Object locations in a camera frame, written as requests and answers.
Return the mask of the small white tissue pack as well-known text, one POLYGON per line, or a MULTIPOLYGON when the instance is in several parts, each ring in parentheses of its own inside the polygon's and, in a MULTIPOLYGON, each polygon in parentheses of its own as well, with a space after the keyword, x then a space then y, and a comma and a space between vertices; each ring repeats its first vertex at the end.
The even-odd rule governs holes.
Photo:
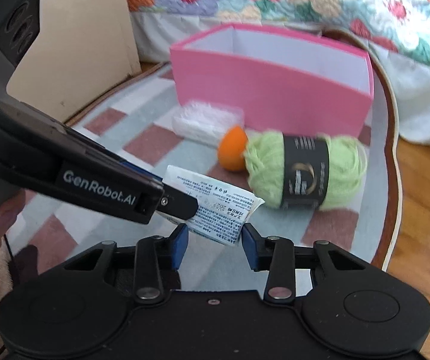
POLYGON ((242 226, 264 204, 250 191, 178 166, 169 165, 163 181, 197 200, 188 229, 223 245, 236 245, 242 226))

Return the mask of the green yarn ball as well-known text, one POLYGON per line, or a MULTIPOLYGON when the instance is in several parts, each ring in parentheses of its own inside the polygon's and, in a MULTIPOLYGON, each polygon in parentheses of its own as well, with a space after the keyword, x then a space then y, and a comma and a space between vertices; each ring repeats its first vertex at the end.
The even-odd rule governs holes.
POLYGON ((251 137, 243 153, 247 183, 273 209, 347 206, 366 175, 366 149, 352 136, 290 136, 267 131, 251 137))

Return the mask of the orange makeup sponge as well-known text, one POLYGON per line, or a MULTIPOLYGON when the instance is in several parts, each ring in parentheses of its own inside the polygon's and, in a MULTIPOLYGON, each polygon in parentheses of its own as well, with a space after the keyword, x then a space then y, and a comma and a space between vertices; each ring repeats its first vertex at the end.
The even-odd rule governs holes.
POLYGON ((245 169, 243 153, 247 142, 247 134, 242 127, 234 126, 231 128, 221 139, 217 148, 219 164, 229 172, 242 172, 245 169))

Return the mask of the clear floss pick box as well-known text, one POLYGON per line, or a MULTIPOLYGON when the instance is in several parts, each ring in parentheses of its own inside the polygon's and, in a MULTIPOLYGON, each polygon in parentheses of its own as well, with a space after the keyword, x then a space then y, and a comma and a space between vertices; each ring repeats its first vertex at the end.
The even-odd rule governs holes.
POLYGON ((230 129, 244 126, 244 120, 240 108, 191 100, 174 112, 172 129, 185 139, 218 147, 230 129))

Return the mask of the beige wooden cabinet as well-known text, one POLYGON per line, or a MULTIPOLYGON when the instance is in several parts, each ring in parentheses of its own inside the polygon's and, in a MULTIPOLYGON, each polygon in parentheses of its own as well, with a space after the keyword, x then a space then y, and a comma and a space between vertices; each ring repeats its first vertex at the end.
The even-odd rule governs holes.
POLYGON ((126 0, 40 0, 40 22, 7 92, 59 121, 141 71, 126 0))

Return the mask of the checkered rug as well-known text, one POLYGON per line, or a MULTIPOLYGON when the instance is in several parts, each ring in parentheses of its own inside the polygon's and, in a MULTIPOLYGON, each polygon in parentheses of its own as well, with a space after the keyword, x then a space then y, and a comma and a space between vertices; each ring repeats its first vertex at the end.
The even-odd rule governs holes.
MULTIPOLYGON (((398 111, 391 83, 378 60, 372 68, 375 97, 360 142, 368 167, 362 190, 347 207, 314 211, 259 208, 251 221, 263 235, 280 235, 297 245, 327 240, 376 267, 387 268, 401 218, 401 180, 396 160, 398 111)), ((70 121, 79 133, 157 175, 169 165, 183 167, 239 188, 243 172, 228 172, 214 148, 174 134, 178 109, 174 79, 164 63, 121 84, 70 121)), ((97 214, 36 193, 28 193, 25 210, 8 234, 14 272, 27 281, 105 240, 121 246, 151 235, 167 235, 173 225, 155 215, 147 225, 97 214)), ((184 289, 263 289, 265 277, 251 271, 239 246, 225 246, 191 235, 180 270, 184 289)))

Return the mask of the pink cardboard box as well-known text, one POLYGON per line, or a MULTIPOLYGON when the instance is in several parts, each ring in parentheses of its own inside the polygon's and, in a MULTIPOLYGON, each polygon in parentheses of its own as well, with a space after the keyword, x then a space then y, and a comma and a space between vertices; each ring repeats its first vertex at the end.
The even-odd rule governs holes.
POLYGON ((237 107, 245 125, 358 137, 374 99, 369 54, 341 41, 229 23, 170 47, 178 100, 237 107))

